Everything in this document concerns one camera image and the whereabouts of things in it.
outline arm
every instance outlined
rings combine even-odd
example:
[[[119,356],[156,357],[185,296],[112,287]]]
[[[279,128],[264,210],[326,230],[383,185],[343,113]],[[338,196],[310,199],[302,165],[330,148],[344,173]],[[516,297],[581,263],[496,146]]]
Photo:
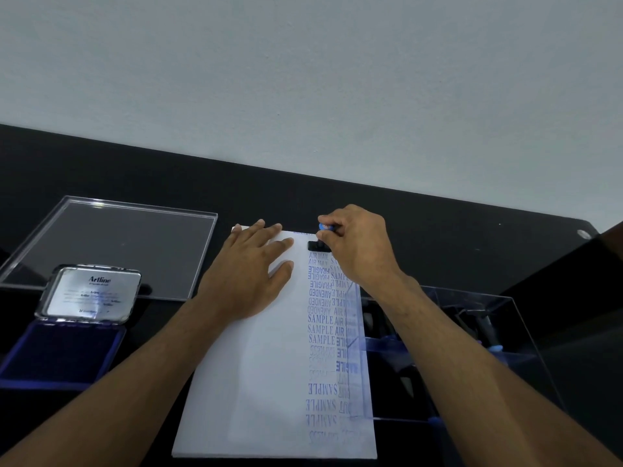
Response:
[[[180,390],[235,319],[260,312],[292,273],[269,264],[292,245],[264,246],[281,225],[236,225],[198,294],[145,345],[0,458],[0,467],[132,466],[145,456]]]
[[[497,361],[403,274],[382,217],[354,205],[318,218],[344,273],[375,298],[407,345],[469,466],[620,466],[579,424]]]

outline hand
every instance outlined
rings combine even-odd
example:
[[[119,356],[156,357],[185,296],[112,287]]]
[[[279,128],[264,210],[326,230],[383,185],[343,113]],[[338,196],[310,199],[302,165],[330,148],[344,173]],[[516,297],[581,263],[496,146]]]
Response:
[[[294,262],[286,261],[269,277],[269,265],[288,250],[292,238],[265,246],[281,231],[281,225],[264,228],[259,220],[244,231],[234,226],[221,252],[201,278],[200,305],[216,308],[227,324],[259,313],[279,294],[290,279]]]
[[[402,277],[382,216],[348,205],[319,216],[318,221],[335,227],[334,231],[318,231],[318,239],[331,248],[344,274],[371,295],[388,278]]]

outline blue ink pad surface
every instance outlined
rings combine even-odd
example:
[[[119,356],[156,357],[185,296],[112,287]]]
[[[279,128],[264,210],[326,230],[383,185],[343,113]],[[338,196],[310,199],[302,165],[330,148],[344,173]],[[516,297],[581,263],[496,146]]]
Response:
[[[125,328],[32,322],[0,366],[7,389],[86,390],[104,376]]]

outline artline logo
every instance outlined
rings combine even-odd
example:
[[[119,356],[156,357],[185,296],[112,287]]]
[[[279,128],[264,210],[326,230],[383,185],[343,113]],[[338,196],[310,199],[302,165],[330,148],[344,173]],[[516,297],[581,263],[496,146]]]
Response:
[[[110,278],[104,278],[104,277],[91,277],[89,279],[89,282],[96,282],[96,283],[110,283]]]

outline person's right arm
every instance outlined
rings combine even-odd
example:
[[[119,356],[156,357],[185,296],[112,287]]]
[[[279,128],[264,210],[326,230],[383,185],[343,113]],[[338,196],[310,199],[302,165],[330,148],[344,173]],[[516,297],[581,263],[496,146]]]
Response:
[[[468,466],[621,466],[579,424],[452,322],[401,272],[381,216],[355,205],[318,217],[348,278],[375,298],[421,373]]]

